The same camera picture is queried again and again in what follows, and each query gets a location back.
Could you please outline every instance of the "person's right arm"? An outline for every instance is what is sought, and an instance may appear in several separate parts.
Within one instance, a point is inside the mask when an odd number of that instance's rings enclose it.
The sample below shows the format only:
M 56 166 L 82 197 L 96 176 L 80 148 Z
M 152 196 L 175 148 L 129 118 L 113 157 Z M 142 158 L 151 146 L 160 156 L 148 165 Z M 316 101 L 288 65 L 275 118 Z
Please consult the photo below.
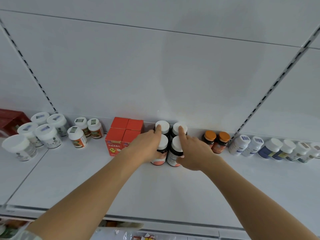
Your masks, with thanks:
M 179 127 L 179 137 L 184 158 L 179 158 L 178 163 L 190 170 L 200 170 L 210 178 L 252 240 L 319 240 L 289 212 L 231 168 L 222 157 L 214 154 L 206 143 L 186 136 L 182 127 Z

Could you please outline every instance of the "plastic jar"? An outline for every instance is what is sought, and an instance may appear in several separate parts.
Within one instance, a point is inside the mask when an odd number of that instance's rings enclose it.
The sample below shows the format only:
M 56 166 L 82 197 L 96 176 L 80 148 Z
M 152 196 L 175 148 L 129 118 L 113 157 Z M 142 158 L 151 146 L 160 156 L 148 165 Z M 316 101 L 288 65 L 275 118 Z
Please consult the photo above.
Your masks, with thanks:
M 203 135 L 201 140 L 207 144 L 208 146 L 210 146 L 210 148 L 212 148 L 212 146 L 214 145 L 214 140 L 217 137 L 216 133 L 212 130 L 207 130 Z
M 232 144 L 229 146 L 229 152 L 231 155 L 240 155 L 249 145 L 250 138 L 245 135 L 240 135 L 235 138 Z
M 175 138 L 176 136 L 179 135 L 179 126 L 182 126 L 183 131 L 184 131 L 184 133 L 186 133 L 186 135 L 188 134 L 187 133 L 188 127 L 183 123 L 177 122 L 173 125 L 173 127 L 170 131 L 169 141 L 172 141 L 173 138 Z
M 228 142 L 230 140 L 230 135 L 224 131 L 220 132 L 219 135 L 214 140 L 212 151 L 216 154 L 220 154 L 223 152 L 223 150 L 228 145 Z
M 154 130 L 156 130 L 156 127 L 157 127 L 158 125 L 161 125 L 161 133 L 162 133 L 163 135 L 165 135 L 166 137 L 169 137 L 169 135 L 170 135 L 170 125 L 169 125 L 169 123 L 168 123 L 167 121 L 165 121 L 165 120 L 159 120 L 159 121 L 155 124 Z
M 93 139 L 100 139 L 103 137 L 103 128 L 98 119 L 93 118 L 88 120 L 88 129 L 90 130 Z
M 160 143 L 159 143 L 159 146 L 158 146 L 158 149 L 157 151 L 162 153 L 162 156 L 160 158 L 156 158 L 154 159 L 153 161 L 151 161 L 151 163 L 153 165 L 162 165 L 165 163 L 166 161 L 166 157 L 167 157 L 167 154 L 168 154 L 168 137 L 166 137 L 166 135 L 162 134 L 161 135 L 161 139 L 160 139 Z
M 43 143 L 35 135 L 35 130 L 38 127 L 37 123 L 29 122 L 20 126 L 17 132 L 24 135 L 35 147 L 41 147 L 43 146 Z
M 67 132 L 75 148 L 83 148 L 87 145 L 85 133 L 79 126 L 72 126 Z
M 2 142 L 2 147 L 8 152 L 15 153 L 16 157 L 24 162 L 37 155 L 37 149 L 24 135 L 13 135 Z
M 74 120 L 74 123 L 76 126 L 79 126 L 80 129 L 83 130 L 83 133 L 86 137 L 90 137 L 91 136 L 91 132 L 88 129 L 88 122 L 87 119 L 85 117 L 78 117 Z
M 242 152 L 241 155 L 245 157 L 253 156 L 254 154 L 257 153 L 258 150 L 261 149 L 263 143 L 264 141 L 260 137 L 258 136 L 252 137 L 248 147 Z
M 258 151 L 258 155 L 262 158 L 269 159 L 276 154 L 282 147 L 282 142 L 276 138 L 271 138 L 264 143 L 263 147 Z
M 40 125 L 34 133 L 48 149 L 57 148 L 62 144 L 62 141 L 58 136 L 57 129 L 52 124 Z
M 50 114 L 48 112 L 36 113 L 31 117 L 31 121 L 38 125 L 44 125 L 47 123 L 47 118 L 49 118 L 49 116 Z
M 49 118 L 47 118 L 47 123 L 54 125 L 54 127 L 57 129 L 59 136 L 65 137 L 68 135 L 67 130 L 70 126 L 63 114 L 56 113 L 49 116 Z
M 310 150 L 310 146 L 306 143 L 299 141 L 296 143 L 296 148 L 293 150 L 292 153 L 286 156 L 286 159 L 289 161 L 296 161 L 300 157 L 306 155 L 306 153 Z
M 180 164 L 177 163 L 177 159 L 179 157 L 184 157 L 184 155 L 183 155 L 180 139 L 178 136 L 176 136 L 172 139 L 170 149 L 168 152 L 167 163 L 170 166 L 178 167 L 180 166 Z
M 317 143 L 311 143 L 310 144 L 310 150 L 308 153 L 301 158 L 298 159 L 301 163 L 307 163 L 311 159 L 314 159 L 315 157 L 318 157 L 320 155 L 320 146 Z
M 282 144 L 283 145 L 280 150 L 272 156 L 276 160 L 282 160 L 286 158 L 296 148 L 296 145 L 288 139 L 284 139 Z

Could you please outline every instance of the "supplement bottle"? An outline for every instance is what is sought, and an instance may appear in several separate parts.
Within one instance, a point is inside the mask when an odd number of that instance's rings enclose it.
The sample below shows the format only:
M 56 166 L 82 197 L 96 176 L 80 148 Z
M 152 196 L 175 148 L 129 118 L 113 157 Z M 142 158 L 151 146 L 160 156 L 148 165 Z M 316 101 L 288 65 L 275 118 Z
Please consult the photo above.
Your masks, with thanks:
M 103 128 L 98 119 L 93 118 L 88 120 L 88 129 L 90 130 L 93 139 L 100 139 L 103 137 Z
M 230 140 L 230 135 L 224 131 L 220 132 L 217 138 L 214 140 L 212 151 L 216 154 L 222 153 L 222 151 L 228 145 L 228 141 Z
M 289 161 L 296 161 L 300 157 L 306 155 L 306 153 L 310 150 L 310 146 L 306 143 L 299 141 L 296 143 L 296 148 L 293 150 L 292 153 L 286 156 L 286 159 Z
M 15 153 L 20 161 L 29 161 L 37 155 L 35 146 L 24 136 L 14 135 L 2 142 L 2 147 L 8 152 Z
M 165 135 L 166 137 L 169 137 L 170 136 L 170 125 L 169 125 L 169 123 L 167 121 L 165 121 L 165 120 L 159 120 L 154 126 L 154 129 L 153 129 L 154 131 L 156 130 L 156 127 L 158 125 L 161 125 L 161 133 L 163 135 Z
M 67 130 L 70 126 L 63 114 L 56 113 L 49 116 L 49 118 L 47 119 L 47 123 L 54 125 L 54 127 L 57 129 L 59 136 L 65 137 L 68 135 Z
M 276 138 L 271 138 L 264 143 L 263 147 L 258 151 L 258 155 L 269 159 L 280 150 L 280 147 L 282 147 L 282 142 Z
M 284 139 L 282 144 L 283 145 L 280 150 L 272 156 L 276 160 L 282 160 L 286 158 L 296 148 L 296 145 L 288 139 Z
M 36 128 L 34 133 L 48 149 L 57 148 L 62 144 L 62 141 L 58 136 L 57 129 L 52 124 L 40 125 L 38 128 Z
M 310 150 L 308 153 L 301 158 L 298 159 L 301 163 L 307 163 L 311 159 L 314 159 L 315 157 L 318 157 L 320 155 L 320 146 L 317 143 L 311 143 L 310 144 Z
M 86 137 L 90 137 L 91 136 L 91 132 L 88 129 L 88 122 L 87 119 L 85 117 L 78 117 L 74 120 L 74 123 L 76 126 L 79 126 L 80 129 L 83 130 L 83 133 Z
M 250 138 L 245 135 L 240 135 L 235 138 L 232 144 L 229 146 L 229 152 L 231 155 L 238 156 L 240 155 L 249 145 Z
M 184 157 L 184 155 L 180 144 L 180 139 L 178 136 L 176 136 L 172 139 L 170 149 L 168 152 L 167 163 L 170 166 L 178 167 L 180 166 L 180 164 L 177 163 L 177 159 L 179 157 Z
M 20 126 L 17 131 L 24 135 L 35 147 L 41 147 L 43 143 L 35 135 L 36 128 L 38 128 L 37 123 L 29 122 Z
M 160 158 L 156 158 L 154 159 L 153 161 L 151 161 L 151 163 L 153 165 L 162 165 L 165 163 L 166 161 L 166 157 L 167 157 L 167 154 L 168 154 L 168 137 L 166 137 L 166 135 L 161 135 L 161 140 L 160 140 L 160 143 L 159 143 L 159 146 L 158 146 L 158 149 L 157 151 L 162 153 L 162 156 Z
M 216 133 L 211 131 L 211 130 L 207 130 L 203 135 L 201 140 L 206 143 L 208 146 L 210 146 L 210 148 L 212 148 L 212 146 L 214 145 L 214 139 L 217 137 Z
M 47 118 L 49 118 L 49 116 L 50 114 L 47 112 L 36 113 L 31 117 L 31 121 L 38 125 L 44 125 L 47 123 Z
M 242 152 L 242 156 L 251 157 L 261 149 L 264 141 L 257 136 L 252 137 L 251 142 L 249 143 L 247 149 Z
M 173 138 L 175 138 L 176 136 L 179 135 L 179 126 L 182 126 L 184 133 L 187 133 L 188 127 L 180 122 L 177 122 L 173 125 L 172 129 L 170 130 L 170 137 L 169 137 L 169 141 L 172 141 Z
M 87 145 L 85 133 L 79 126 L 72 126 L 68 129 L 69 139 L 75 148 L 82 148 Z

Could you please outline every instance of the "white lid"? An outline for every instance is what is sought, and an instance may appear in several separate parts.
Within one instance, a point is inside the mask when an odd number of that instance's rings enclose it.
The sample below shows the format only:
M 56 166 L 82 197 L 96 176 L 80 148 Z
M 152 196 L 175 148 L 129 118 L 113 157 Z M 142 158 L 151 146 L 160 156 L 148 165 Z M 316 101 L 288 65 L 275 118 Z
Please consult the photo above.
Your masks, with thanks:
M 47 123 L 47 118 L 50 114 L 48 112 L 36 113 L 31 117 L 31 121 L 37 123 L 38 125 L 44 125 Z
M 295 152 L 305 155 L 307 151 L 310 150 L 310 146 L 302 141 L 297 142 L 296 148 L 294 149 Z
M 45 141 L 49 140 L 53 137 L 57 137 L 57 129 L 53 124 L 43 124 L 40 125 L 34 131 L 35 135 L 39 138 L 39 140 Z
M 101 128 L 101 123 L 99 122 L 98 119 L 92 118 L 88 120 L 88 129 L 90 131 L 97 131 L 100 128 Z
M 85 129 L 88 127 L 87 119 L 85 117 L 78 117 L 74 120 L 76 126 L 79 126 L 80 129 Z
M 24 135 L 14 135 L 2 142 L 2 147 L 8 152 L 16 153 L 23 151 L 30 145 L 30 141 Z
M 294 144 L 291 140 L 284 139 L 282 142 L 281 151 L 285 153 L 292 153 L 292 151 L 296 148 L 296 144 Z
M 47 123 L 54 125 L 55 128 L 64 126 L 66 122 L 66 118 L 61 113 L 55 113 L 47 118 Z
M 254 136 L 251 139 L 251 143 L 260 147 L 263 145 L 264 141 L 262 140 L 262 138 L 258 137 L 258 136 Z
M 317 157 L 320 154 L 320 143 L 313 142 L 310 144 L 310 147 L 311 149 L 308 154 Z
M 280 148 L 282 147 L 282 142 L 279 141 L 278 139 L 276 138 L 271 138 L 270 140 L 268 140 L 266 143 L 265 143 L 265 146 L 270 150 L 270 151 L 273 151 L 273 152 L 278 152 L 280 150 Z
M 158 146 L 158 150 L 166 149 L 167 146 L 168 146 L 168 137 L 166 137 L 165 135 L 161 135 L 161 140 Z
M 172 128 L 172 131 L 176 136 L 179 135 L 179 126 L 182 126 L 184 133 L 187 133 L 188 127 L 183 123 L 177 122 L 173 125 L 173 128 Z
M 34 131 L 36 130 L 36 128 L 38 128 L 38 124 L 35 122 L 29 122 L 29 123 L 25 123 L 22 126 L 20 126 L 17 130 L 17 132 L 21 135 L 24 135 L 27 138 L 30 137 L 34 137 Z
M 172 139 L 172 149 L 174 149 L 177 152 L 182 152 L 182 147 L 181 147 L 181 143 L 180 143 L 180 138 L 178 136 L 174 137 Z
M 6 226 L 5 225 L 0 225 L 0 235 L 3 234 L 6 230 Z
M 84 135 L 83 130 L 79 126 L 72 126 L 67 132 L 70 140 L 78 140 Z
M 167 121 L 165 120 L 159 120 L 156 124 L 155 127 L 157 128 L 158 125 L 161 125 L 161 133 L 166 134 L 170 130 L 170 125 Z
M 251 141 L 250 138 L 246 135 L 240 135 L 237 137 L 236 140 L 238 143 L 245 144 L 245 145 L 249 144 Z

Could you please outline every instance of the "small red carton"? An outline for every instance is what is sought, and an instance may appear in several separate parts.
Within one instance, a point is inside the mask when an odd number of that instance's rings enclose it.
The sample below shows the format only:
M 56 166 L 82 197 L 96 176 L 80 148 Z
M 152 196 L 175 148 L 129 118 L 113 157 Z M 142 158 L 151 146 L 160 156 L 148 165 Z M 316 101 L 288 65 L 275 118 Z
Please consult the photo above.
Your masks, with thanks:
M 126 130 L 142 131 L 143 120 L 129 119 Z
M 122 138 L 122 148 L 128 147 L 140 133 L 141 132 L 137 130 L 126 129 Z
M 23 125 L 31 122 L 31 120 L 22 111 L 0 108 L 0 117 L 15 120 L 18 125 Z
M 114 117 L 111 128 L 125 129 L 127 127 L 128 121 L 129 119 L 127 118 Z
M 117 155 L 121 149 L 122 149 L 122 138 L 125 133 L 125 129 L 117 129 L 117 128 L 110 128 L 105 141 L 106 141 L 106 146 L 108 148 L 110 156 L 114 157 Z
M 9 137 L 18 134 L 19 125 L 13 119 L 0 118 L 0 137 Z

